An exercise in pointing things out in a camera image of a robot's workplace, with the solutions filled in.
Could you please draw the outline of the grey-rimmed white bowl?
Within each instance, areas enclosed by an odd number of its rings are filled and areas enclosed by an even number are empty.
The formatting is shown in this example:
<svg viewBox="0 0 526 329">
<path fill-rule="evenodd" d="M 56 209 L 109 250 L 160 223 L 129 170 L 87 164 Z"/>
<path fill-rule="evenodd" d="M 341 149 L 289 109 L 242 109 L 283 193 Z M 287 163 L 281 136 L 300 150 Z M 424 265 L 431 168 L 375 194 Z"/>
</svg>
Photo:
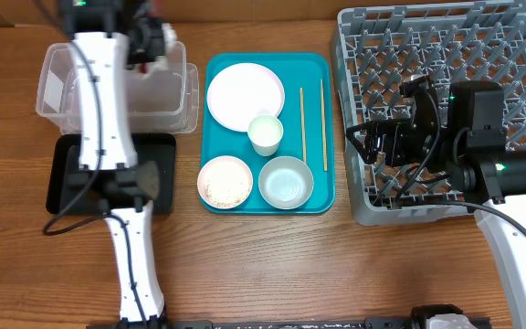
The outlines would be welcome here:
<svg viewBox="0 0 526 329">
<path fill-rule="evenodd" d="M 258 188 L 263 199 L 272 207 L 292 210 L 310 199 L 314 178 L 310 168 L 300 159 L 279 156 L 262 167 Z"/>
</svg>

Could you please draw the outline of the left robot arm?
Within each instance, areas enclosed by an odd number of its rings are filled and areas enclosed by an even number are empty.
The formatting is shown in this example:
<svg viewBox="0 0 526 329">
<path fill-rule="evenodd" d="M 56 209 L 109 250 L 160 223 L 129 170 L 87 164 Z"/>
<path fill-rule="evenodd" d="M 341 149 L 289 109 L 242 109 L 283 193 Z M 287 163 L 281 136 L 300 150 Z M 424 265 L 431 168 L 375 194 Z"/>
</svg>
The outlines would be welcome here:
<svg viewBox="0 0 526 329">
<path fill-rule="evenodd" d="M 141 163 L 128 121 L 125 72 L 167 53 L 163 20 L 151 1 L 60 1 L 60 31 L 79 78 L 78 193 L 43 228 L 46 236 L 104 221 L 121 290 L 119 328 L 165 328 L 165 300 L 153 257 L 157 163 Z"/>
</svg>

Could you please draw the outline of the large white plate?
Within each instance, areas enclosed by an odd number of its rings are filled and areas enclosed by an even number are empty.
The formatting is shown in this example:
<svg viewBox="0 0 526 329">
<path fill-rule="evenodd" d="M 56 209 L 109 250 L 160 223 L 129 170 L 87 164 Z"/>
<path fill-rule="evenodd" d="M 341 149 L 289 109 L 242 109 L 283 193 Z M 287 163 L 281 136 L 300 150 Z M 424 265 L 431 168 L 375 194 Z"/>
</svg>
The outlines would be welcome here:
<svg viewBox="0 0 526 329">
<path fill-rule="evenodd" d="M 245 133 L 260 115 L 278 117 L 285 103 L 279 77 L 256 63 L 237 63 L 218 72 L 211 80 L 206 104 L 223 127 Z"/>
</svg>

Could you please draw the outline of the small white rice bowl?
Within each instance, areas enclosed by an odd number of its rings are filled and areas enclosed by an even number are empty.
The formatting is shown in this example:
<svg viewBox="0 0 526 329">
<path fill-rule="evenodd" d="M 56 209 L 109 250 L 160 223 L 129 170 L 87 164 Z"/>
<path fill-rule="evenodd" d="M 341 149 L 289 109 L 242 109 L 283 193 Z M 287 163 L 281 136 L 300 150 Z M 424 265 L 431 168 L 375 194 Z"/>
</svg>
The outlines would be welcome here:
<svg viewBox="0 0 526 329">
<path fill-rule="evenodd" d="M 253 185 L 253 175 L 247 164 L 230 155 L 208 161 L 197 178 L 199 196 L 210 207 L 223 210 L 243 204 Z"/>
</svg>

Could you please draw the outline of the red snack wrapper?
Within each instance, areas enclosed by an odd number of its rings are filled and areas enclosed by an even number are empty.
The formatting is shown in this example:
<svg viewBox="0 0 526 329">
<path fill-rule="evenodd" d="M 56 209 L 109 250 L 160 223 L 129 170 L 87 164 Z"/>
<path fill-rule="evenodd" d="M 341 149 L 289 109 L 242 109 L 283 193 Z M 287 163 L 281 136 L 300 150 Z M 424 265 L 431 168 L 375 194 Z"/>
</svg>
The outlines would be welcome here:
<svg viewBox="0 0 526 329">
<path fill-rule="evenodd" d="M 148 72 L 147 64 L 146 63 L 141 63 L 140 67 L 139 67 L 139 71 L 142 74 L 146 74 Z"/>
</svg>

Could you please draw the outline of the white paper cup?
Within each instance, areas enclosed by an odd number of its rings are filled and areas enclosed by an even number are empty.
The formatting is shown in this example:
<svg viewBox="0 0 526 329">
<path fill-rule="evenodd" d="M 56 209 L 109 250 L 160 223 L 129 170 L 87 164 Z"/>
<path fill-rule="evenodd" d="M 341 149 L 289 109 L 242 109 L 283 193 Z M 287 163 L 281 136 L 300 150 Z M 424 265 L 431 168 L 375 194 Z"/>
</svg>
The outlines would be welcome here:
<svg viewBox="0 0 526 329">
<path fill-rule="evenodd" d="M 261 156 L 271 156 L 278 150 L 283 133 L 281 121 L 271 115 L 256 117 L 247 128 L 247 137 Z"/>
</svg>

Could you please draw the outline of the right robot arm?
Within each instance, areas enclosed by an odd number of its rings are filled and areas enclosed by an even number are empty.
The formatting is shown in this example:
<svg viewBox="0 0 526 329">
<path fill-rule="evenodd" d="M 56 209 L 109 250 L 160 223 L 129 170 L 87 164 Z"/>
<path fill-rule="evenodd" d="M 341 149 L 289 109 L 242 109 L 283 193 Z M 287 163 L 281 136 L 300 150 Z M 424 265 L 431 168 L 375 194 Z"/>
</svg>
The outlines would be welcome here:
<svg viewBox="0 0 526 329">
<path fill-rule="evenodd" d="M 512 322 L 526 328 L 526 151 L 506 147 L 503 88 L 487 80 L 451 84 L 445 121 L 428 77 L 404 82 L 400 93 L 413 100 L 412 117 L 354 125 L 346 139 L 368 165 L 383 154 L 386 165 L 416 164 L 461 193 L 459 200 L 411 200 L 405 197 L 416 180 L 411 176 L 391 204 L 465 207 L 473 214 L 495 260 Z"/>
</svg>

